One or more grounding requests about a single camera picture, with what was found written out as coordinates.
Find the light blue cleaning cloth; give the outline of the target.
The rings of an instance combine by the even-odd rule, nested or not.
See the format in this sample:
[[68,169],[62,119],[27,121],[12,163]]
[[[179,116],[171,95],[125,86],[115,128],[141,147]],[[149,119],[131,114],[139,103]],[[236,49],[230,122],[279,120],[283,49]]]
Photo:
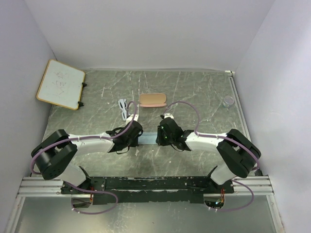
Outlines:
[[138,144],[139,145],[154,145],[157,144],[157,133],[146,133],[144,132],[139,138],[138,138]]

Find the pink glasses case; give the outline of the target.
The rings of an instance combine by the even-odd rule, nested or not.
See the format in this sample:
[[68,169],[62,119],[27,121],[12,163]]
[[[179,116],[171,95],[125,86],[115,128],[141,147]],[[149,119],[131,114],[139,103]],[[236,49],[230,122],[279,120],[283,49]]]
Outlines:
[[139,97],[139,106],[144,108],[165,107],[167,97],[163,93],[141,94]]

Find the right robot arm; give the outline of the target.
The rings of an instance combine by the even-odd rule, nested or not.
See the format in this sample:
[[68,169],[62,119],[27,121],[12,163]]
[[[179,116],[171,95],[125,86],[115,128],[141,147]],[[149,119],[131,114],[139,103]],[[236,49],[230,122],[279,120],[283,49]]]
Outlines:
[[204,150],[218,153],[224,163],[217,166],[206,181],[207,190],[217,193],[232,178],[246,178],[259,167],[260,150],[237,129],[227,133],[206,134],[183,130],[175,120],[167,117],[157,127],[156,143],[172,146],[179,151]]

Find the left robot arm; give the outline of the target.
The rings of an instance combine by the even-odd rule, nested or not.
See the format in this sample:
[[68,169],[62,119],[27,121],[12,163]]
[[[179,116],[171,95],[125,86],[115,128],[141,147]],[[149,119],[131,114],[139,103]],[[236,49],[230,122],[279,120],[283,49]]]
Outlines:
[[31,168],[36,165],[45,180],[61,179],[73,185],[80,194],[90,190],[87,172],[72,160],[77,155],[96,152],[120,152],[136,147],[143,127],[137,121],[102,134],[77,136],[60,129],[51,134],[31,153]]

